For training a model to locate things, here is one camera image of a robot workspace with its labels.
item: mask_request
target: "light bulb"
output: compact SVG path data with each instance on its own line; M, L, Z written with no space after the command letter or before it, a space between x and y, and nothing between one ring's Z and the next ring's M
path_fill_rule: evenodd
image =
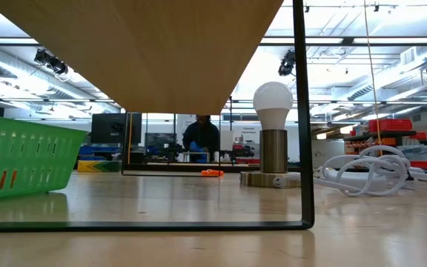
M267 82L256 90L253 107L263 130L284 130L286 116L293 107L293 94L281 82Z

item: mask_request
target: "coiled white cord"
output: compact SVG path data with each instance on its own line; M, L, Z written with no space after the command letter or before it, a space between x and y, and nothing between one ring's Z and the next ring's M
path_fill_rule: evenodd
M374 151L389 151L396 155L385 155L380 157L367 156L369 153ZM328 170L328 167L331 166L331 163L344 159L352 160L342 166L337 175L331 175L331 172ZM369 169L368 177L363 188L357 188L353 185L347 185L341 182L345 171L359 164L364 165ZM382 197L395 194L401 188L409 189L408 185L406 184L408 173L411 175L411 177L417 180L427 181L427 174L425 174L425 172L420 168L411 167L411 163L405 158L403 152L387 145L376 145L370 148L366 148L360 155L342 155L329 159L320 169L320 179L314 178L314 183L339 189L344 195L349 197L358 197L362 194ZM381 192L370 190L374 179L379 179L379 177L385 177L388 181L388 184L392 184L392 187ZM284 184L286 179L298 180L300 178L297 174L291 174L283 178L278 177L275 183L278 185L278 187L280 187L282 184Z

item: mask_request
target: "orange object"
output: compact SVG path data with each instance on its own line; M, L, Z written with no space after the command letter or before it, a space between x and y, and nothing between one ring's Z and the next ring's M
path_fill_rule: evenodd
M202 176L219 176L222 177L225 173L223 171L216 171L216 170L206 170L202 171Z
M427 134L426 132L417 132L416 135L410 136L412 139L418 139L418 140L426 140Z
M383 145L397 145L397 139L396 138L383 138L382 144Z
M411 161L411 166L415 168L422 168L427 170L427 162L425 161Z

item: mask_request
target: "ceiling light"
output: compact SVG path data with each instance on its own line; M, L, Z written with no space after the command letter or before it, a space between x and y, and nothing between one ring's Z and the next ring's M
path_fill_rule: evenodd
M408 102L408 101L393 101L388 102L391 105L425 105L427 102Z
M330 100L311 100L309 101L310 104L330 104Z
M389 116L389 113L379 113L378 114L378 119ZM364 116L363 118L361 118L361 120L371 120L371 119L376 119L377 115L376 114L372 114L372 115L368 115L368 116Z
M107 102L107 103L114 103L115 100L112 99L95 99L95 102Z
M1 99L2 101L11 101L11 102L43 102L43 99Z
M335 124L335 125L356 125L357 122L331 122L331 124Z
M314 45L321 45L321 44L340 44L343 41L342 38L311 38L306 37L305 43L306 44L314 44Z
M90 102L90 99L48 99L51 102Z
M329 38L329 37L306 37L305 43L307 45L326 45L326 44L340 44L342 38ZM294 37L264 37L261 40L261 45L294 45Z
M419 109L419 108L421 108L421 107L407 108L407 109L405 109L405 110L398 111L398 112L396 112L395 114L397 114L397 115L401 115L401 114L405 114L405 113L408 113L408 112L412 112L412 111L414 111L414 110L416 110L416 109Z
M367 38L355 38L354 44L367 44L368 40ZM371 37L370 38L370 44L427 44L427 37L417 37L417 38L406 38L406 37L399 37L399 38L390 38L390 37Z
M37 45L39 44L32 38L0 38L0 45Z
M324 140L327 138L326 133L317 134L317 140Z
M406 97L408 97L408 96L410 96L410 95L412 95L414 93L417 93L419 91L420 91L419 88L407 90L406 92L399 93L396 96L390 97L388 100L389 101L400 100L400 99L406 98Z
M374 101L337 101L337 104L375 104Z
M287 44L294 45L294 38L291 37L265 37L261 40L262 45Z
M350 134L350 132L352 132L353 130L354 130L354 126L347 126L347 127L340 128L340 133Z

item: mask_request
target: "ceiling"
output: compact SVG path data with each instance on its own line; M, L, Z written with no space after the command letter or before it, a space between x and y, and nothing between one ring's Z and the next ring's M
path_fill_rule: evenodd
M375 4L379 6L377 12L374 12ZM308 36L366 36L363 0L307 0L305 5L309 7L305 14L305 29ZM370 36L427 36L427 1L367 1L367 5ZM266 36L292 36L293 34L292 0L285 0ZM0 37L29 36L0 15ZM100 33L100 38L104 38L104 33ZM420 69L423 66L406 71L393 71L401 66L401 53L410 48L412 45L371 48L374 75L380 77L388 73L390 77L387 81L380 80L379 86L376 86L377 100L419 101L427 105L427 88L420 89L422 85ZM287 84L295 95L295 77L280 76L277 73L281 59L290 49L293 50L294 46L258 47L237 86L232 88L233 99L252 100L254 91L263 83L271 81ZM37 47L0 47L0 52L13 59L12 65L15 67L20 65L38 67L33 61L36 50ZM427 53L426 47L419 47L419 50L423 55ZM344 100L354 95L359 85L365 86L371 82L367 47L308 47L307 57L311 100ZM53 75L51 70L44 67L37 70L38 72L44 72L48 76ZM76 82L69 80L66 83L73 92L81 95L80 98L107 98L103 92L83 78ZM424 76L423 83L427 84L427 75ZM415 89L415 93L407 95L406 92ZM370 91L354 98L354 101L371 100L373 100L373 93ZM390 113L399 113L416 107L416 105L392 106L393 109L390 105L383 105L382 108L390 109ZM98 109L98 111L108 112L105 109ZM317 104L311 107L311 113L316 119L327 118L333 121L359 119L373 112L373 107L369 104Z

